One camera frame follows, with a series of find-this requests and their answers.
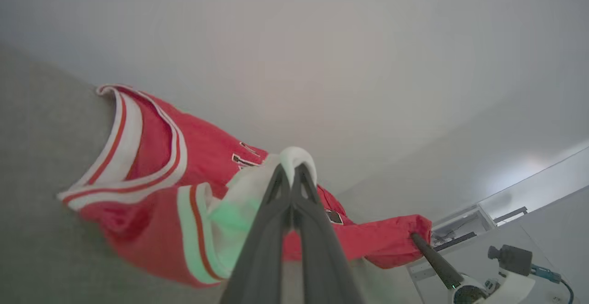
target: folded fabric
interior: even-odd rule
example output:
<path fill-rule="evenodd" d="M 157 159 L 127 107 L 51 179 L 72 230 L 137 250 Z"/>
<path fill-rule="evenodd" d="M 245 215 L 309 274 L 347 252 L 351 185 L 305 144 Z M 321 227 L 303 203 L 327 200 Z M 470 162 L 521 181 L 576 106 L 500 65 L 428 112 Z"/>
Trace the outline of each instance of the folded fabric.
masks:
<path fill-rule="evenodd" d="M 116 252 L 154 275 L 195 287 L 231 275 L 274 168 L 315 164 L 303 149 L 280 155 L 238 141 L 218 127 L 127 86 L 102 86 L 116 99 L 114 125 L 90 170 L 58 195 L 99 223 Z M 354 224 L 320 185 L 326 218 L 348 259 L 393 268 L 421 256 L 410 234 L 431 237 L 421 216 Z M 301 259 L 300 239 L 284 240 L 284 258 Z"/>

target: gray surface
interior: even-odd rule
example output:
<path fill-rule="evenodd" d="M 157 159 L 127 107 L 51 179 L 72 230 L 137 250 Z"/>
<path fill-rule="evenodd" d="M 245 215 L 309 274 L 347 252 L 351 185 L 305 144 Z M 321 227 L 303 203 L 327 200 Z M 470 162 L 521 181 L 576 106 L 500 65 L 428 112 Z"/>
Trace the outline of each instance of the gray surface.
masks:
<path fill-rule="evenodd" d="M 0 302 L 217 302 L 220 287 L 193 289 L 127 264 L 97 226 L 55 199 L 103 148 L 111 100 L 6 46 L 0 95 Z"/>

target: striped trim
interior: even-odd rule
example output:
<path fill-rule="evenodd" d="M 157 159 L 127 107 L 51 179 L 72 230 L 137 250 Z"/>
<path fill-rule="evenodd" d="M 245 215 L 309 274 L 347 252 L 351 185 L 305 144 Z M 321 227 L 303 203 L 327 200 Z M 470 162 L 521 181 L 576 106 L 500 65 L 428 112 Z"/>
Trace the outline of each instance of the striped trim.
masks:
<path fill-rule="evenodd" d="M 210 185 L 202 183 L 180 187 L 177 199 L 186 265 L 193 277 L 209 285 L 231 274 L 217 258 L 206 205 L 211 194 Z"/>
<path fill-rule="evenodd" d="M 103 86 L 99 88 L 99 93 L 103 93 L 108 89 L 129 90 L 147 99 L 153 105 L 158 115 L 170 126 L 172 134 L 170 160 L 161 170 L 143 178 L 109 183 L 107 185 L 87 185 L 83 188 L 71 189 L 70 191 L 59 194 L 58 198 L 74 210 L 79 210 L 88 204 L 98 201 L 116 201 L 124 204 L 137 203 L 158 189 L 175 185 L 182 178 L 186 170 L 187 148 L 185 138 L 170 116 L 147 94 L 132 90 L 126 86 Z M 124 126 L 123 132 L 129 128 L 128 121 L 126 123 L 127 125 Z"/>
<path fill-rule="evenodd" d="M 141 109 L 131 97 L 113 88 L 100 94 L 108 92 L 114 94 L 116 102 L 111 134 L 97 160 L 70 190 L 88 184 L 122 181 L 133 166 L 143 129 Z"/>

